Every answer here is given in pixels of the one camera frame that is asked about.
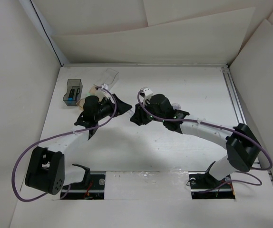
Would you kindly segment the clear cup purple contents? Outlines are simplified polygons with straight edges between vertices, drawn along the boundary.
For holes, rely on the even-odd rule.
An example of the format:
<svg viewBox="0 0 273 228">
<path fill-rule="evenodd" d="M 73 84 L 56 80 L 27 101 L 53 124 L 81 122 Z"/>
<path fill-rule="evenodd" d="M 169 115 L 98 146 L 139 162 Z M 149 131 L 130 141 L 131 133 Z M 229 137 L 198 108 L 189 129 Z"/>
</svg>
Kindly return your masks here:
<svg viewBox="0 0 273 228">
<path fill-rule="evenodd" d="M 180 110 L 181 109 L 181 105 L 178 104 L 178 103 L 173 103 L 172 107 L 173 107 L 174 110 Z"/>
</svg>

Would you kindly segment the blue black highlighter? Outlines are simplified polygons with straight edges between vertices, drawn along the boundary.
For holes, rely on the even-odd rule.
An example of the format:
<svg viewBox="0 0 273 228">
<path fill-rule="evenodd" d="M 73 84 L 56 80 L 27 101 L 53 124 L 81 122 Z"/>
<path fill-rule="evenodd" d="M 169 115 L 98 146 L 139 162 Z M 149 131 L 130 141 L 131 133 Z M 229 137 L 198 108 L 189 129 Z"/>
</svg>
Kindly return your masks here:
<svg viewBox="0 0 273 228">
<path fill-rule="evenodd" d="M 71 89 L 70 92 L 69 92 L 69 95 L 68 95 L 68 100 L 69 101 L 72 101 L 74 100 L 74 94 L 75 94 L 75 89 Z"/>
</svg>

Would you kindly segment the small blue spray bottle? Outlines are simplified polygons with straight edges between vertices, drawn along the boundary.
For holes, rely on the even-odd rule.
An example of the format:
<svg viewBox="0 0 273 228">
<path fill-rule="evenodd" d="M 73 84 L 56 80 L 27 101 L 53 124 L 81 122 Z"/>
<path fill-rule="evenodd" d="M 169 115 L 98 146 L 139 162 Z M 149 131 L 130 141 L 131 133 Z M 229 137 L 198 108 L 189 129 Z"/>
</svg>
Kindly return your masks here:
<svg viewBox="0 0 273 228">
<path fill-rule="evenodd" d="M 128 116 L 131 118 L 134 114 L 135 114 L 135 109 L 132 107 L 131 109 L 129 109 L 127 112 Z"/>
</svg>

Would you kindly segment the purple black highlighter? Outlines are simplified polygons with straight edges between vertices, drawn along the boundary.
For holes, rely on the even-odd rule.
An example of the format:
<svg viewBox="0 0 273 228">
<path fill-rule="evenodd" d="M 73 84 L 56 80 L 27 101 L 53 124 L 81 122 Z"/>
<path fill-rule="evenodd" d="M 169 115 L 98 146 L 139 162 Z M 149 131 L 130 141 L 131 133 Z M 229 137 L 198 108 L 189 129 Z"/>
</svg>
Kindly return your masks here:
<svg viewBox="0 0 273 228">
<path fill-rule="evenodd" d="M 80 93 L 80 88 L 79 87 L 78 88 L 72 88 L 70 90 L 68 99 L 77 100 L 77 97 L 78 97 L 79 93 Z"/>
</svg>

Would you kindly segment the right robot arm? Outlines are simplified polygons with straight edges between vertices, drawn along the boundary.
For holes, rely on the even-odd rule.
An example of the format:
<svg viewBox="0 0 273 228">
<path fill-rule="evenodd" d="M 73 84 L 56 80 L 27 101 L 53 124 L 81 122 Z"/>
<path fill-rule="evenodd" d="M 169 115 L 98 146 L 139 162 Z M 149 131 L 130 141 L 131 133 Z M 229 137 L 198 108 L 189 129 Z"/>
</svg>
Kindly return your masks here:
<svg viewBox="0 0 273 228">
<path fill-rule="evenodd" d="M 253 169 L 261 146 L 247 125 L 224 127 L 203 121 L 189 112 L 175 109 L 163 94 L 146 94 L 141 90 L 137 100 L 131 122 L 139 126 L 161 122 L 169 131 L 195 136 L 226 150 L 226 156 L 212 162 L 201 177 L 209 187 L 215 187 L 234 172 L 248 173 Z"/>
</svg>

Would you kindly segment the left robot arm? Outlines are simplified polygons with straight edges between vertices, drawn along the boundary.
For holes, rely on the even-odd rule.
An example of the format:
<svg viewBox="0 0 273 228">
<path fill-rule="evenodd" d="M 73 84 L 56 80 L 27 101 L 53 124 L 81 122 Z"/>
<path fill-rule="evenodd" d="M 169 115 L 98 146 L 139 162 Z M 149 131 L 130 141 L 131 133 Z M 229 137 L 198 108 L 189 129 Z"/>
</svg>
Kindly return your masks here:
<svg viewBox="0 0 273 228">
<path fill-rule="evenodd" d="M 61 136 L 48 147 L 38 146 L 32 151 L 25 185 L 51 195 L 56 195 L 67 185 L 86 188 L 90 184 L 90 168 L 70 164 L 68 158 L 80 144 L 96 133 L 100 120 L 107 116 L 117 117 L 132 109 L 132 105 L 121 101 L 116 95 L 113 98 L 99 99 L 95 95 L 86 97 L 73 133 Z"/>
</svg>

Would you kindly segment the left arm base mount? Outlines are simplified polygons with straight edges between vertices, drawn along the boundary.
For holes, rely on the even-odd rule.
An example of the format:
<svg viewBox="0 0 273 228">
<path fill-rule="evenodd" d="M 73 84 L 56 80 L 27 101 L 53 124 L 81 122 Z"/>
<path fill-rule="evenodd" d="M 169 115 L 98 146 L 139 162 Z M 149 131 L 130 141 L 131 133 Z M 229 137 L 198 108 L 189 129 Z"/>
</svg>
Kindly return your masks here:
<svg viewBox="0 0 273 228">
<path fill-rule="evenodd" d="M 65 170 L 61 200 L 103 200 L 106 172 L 91 171 L 89 167 L 73 164 Z"/>
</svg>

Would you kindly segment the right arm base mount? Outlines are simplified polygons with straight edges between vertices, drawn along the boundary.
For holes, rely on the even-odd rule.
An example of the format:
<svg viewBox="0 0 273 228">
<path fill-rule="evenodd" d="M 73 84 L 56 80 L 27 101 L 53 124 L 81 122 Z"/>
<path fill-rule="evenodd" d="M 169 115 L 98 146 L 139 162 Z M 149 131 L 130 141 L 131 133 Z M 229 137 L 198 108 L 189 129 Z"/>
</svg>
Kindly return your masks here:
<svg viewBox="0 0 273 228">
<path fill-rule="evenodd" d="M 206 171 L 189 172 L 189 180 L 186 186 L 190 188 L 193 200 L 235 199 L 234 189 L 231 183 L 220 186 L 231 180 L 230 175 L 223 177 L 221 180 L 217 180 L 208 173 L 214 163 L 215 162 L 213 162 Z"/>
</svg>

